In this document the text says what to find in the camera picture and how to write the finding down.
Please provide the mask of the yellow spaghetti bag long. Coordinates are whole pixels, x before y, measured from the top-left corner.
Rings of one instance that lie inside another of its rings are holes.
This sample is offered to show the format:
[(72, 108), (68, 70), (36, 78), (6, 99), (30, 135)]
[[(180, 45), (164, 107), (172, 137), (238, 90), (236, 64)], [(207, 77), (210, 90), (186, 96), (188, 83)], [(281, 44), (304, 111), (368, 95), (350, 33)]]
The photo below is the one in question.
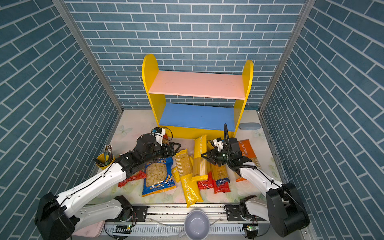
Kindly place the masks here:
[(187, 208), (196, 203), (202, 203), (198, 184), (192, 181), (193, 166), (189, 159), (188, 150), (181, 150), (175, 155), (175, 162), (178, 168), (180, 182), (183, 187)]

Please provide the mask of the blue-top Moli pasta bag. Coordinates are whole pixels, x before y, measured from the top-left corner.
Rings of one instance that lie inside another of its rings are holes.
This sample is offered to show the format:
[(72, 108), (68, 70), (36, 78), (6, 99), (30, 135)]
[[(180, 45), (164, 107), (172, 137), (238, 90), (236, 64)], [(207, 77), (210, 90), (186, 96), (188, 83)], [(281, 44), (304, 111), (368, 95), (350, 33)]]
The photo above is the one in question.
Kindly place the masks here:
[(211, 172), (217, 187), (230, 182), (225, 165), (219, 166), (211, 164)]

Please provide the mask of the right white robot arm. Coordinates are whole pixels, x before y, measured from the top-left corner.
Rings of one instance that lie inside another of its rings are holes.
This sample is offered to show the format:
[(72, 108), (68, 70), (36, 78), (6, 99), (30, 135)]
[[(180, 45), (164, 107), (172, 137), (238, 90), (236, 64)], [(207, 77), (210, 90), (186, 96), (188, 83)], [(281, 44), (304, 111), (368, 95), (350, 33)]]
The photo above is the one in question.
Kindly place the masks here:
[(309, 215), (294, 184), (284, 184), (259, 169), (250, 158), (243, 155), (236, 138), (218, 138), (213, 143), (213, 149), (201, 154), (201, 157), (212, 165), (228, 166), (266, 198), (265, 204), (257, 197), (247, 199), (243, 204), (247, 214), (270, 222), (280, 237), (309, 226)]

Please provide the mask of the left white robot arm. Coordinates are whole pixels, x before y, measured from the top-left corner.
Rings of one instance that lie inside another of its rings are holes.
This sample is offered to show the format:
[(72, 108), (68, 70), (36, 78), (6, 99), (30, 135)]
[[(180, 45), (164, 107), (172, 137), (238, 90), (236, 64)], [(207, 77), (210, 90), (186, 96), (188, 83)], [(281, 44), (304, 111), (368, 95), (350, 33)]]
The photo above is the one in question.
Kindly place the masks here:
[(35, 216), (41, 237), (44, 240), (66, 240), (74, 232), (104, 220), (134, 220), (132, 205), (124, 196), (93, 206), (88, 203), (113, 185), (138, 173), (145, 164), (175, 156), (180, 147), (181, 144), (174, 142), (159, 144), (155, 136), (143, 135), (137, 139), (132, 151), (120, 155), (97, 175), (65, 192), (44, 195)]

